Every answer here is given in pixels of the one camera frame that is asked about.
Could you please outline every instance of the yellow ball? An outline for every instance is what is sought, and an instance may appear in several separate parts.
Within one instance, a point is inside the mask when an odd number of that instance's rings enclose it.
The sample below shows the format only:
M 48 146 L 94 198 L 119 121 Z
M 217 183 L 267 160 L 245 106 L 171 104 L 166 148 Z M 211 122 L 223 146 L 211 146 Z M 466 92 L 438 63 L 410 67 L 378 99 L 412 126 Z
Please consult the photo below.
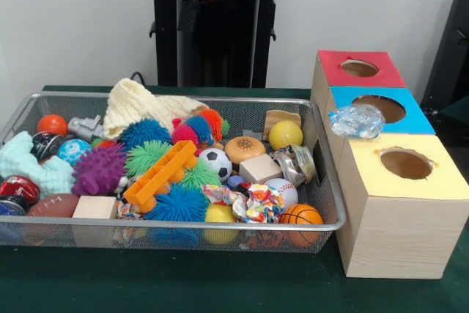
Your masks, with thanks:
M 205 221 L 210 223 L 235 223 L 231 205 L 209 205 Z M 238 230 L 204 230 L 204 238 L 213 245 L 226 245 L 238 235 Z
M 289 144 L 301 145 L 303 143 L 303 132 L 293 121 L 284 120 L 277 122 L 269 132 L 270 146 L 279 150 Z

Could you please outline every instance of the gray toy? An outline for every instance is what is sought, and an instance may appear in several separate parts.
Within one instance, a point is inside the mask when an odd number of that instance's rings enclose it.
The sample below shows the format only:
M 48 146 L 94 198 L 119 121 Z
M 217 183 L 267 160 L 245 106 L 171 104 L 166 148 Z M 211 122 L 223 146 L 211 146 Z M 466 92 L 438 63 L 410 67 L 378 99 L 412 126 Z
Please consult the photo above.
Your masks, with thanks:
M 103 136 L 103 126 L 100 125 L 100 121 L 100 115 L 96 115 L 94 119 L 73 117 L 68 123 L 68 132 L 73 133 L 79 139 L 91 142 Z

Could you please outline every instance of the red box lid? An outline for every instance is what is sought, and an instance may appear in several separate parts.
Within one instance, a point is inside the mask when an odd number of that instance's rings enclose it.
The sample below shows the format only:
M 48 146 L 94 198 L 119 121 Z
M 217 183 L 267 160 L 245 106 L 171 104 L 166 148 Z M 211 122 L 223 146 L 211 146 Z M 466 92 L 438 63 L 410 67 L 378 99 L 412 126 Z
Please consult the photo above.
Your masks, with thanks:
M 384 51 L 319 51 L 329 86 L 406 88 Z

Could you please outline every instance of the metal basket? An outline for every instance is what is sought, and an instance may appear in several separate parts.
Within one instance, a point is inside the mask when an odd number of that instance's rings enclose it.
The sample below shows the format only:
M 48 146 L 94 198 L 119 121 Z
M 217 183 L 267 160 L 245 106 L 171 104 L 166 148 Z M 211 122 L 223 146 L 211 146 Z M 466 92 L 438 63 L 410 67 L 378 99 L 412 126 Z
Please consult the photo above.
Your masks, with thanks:
M 37 122 L 47 114 L 59 114 L 66 120 L 73 117 L 94 117 L 96 114 L 104 116 L 107 98 L 107 94 L 100 93 L 41 92 L 31 95 L 25 98 L 0 132 L 1 145 L 24 130 L 34 134 Z M 332 231 L 344 224 L 345 211 L 317 107 L 307 100 L 194 98 L 218 110 L 229 121 L 231 128 L 227 139 L 235 136 L 253 136 L 261 139 L 265 113 L 269 110 L 285 110 L 301 115 L 303 145 L 313 152 L 318 176 L 308 185 L 299 187 L 299 200 L 317 208 L 324 224 L 228 224 L 0 216 L 0 244 L 319 252 Z M 311 245 L 306 248 L 295 247 L 289 241 L 292 236 L 303 236 Z M 231 237 L 235 239 L 225 244 Z

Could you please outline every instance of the green tablecloth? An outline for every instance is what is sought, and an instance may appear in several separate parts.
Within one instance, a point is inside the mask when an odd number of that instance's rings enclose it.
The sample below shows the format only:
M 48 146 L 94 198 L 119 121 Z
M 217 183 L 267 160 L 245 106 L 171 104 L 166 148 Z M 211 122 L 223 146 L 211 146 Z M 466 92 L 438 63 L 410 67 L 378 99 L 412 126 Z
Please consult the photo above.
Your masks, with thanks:
M 309 98 L 307 89 L 152 91 Z M 0 263 L 6 313 L 469 312 L 467 230 L 437 281 L 348 279 L 334 236 L 318 255 L 0 247 Z

